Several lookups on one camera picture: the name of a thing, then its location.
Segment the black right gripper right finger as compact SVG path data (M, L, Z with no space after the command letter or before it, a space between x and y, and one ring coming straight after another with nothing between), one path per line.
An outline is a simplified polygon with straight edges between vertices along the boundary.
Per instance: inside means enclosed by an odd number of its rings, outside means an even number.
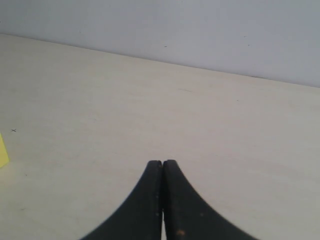
M252 240L196 192L175 160L163 163L163 213L168 240Z

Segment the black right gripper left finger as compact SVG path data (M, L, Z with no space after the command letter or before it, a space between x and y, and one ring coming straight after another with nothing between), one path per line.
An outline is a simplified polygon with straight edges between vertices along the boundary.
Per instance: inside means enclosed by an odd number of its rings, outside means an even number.
M117 210L84 240L160 240L162 238L162 162L147 163L139 181Z

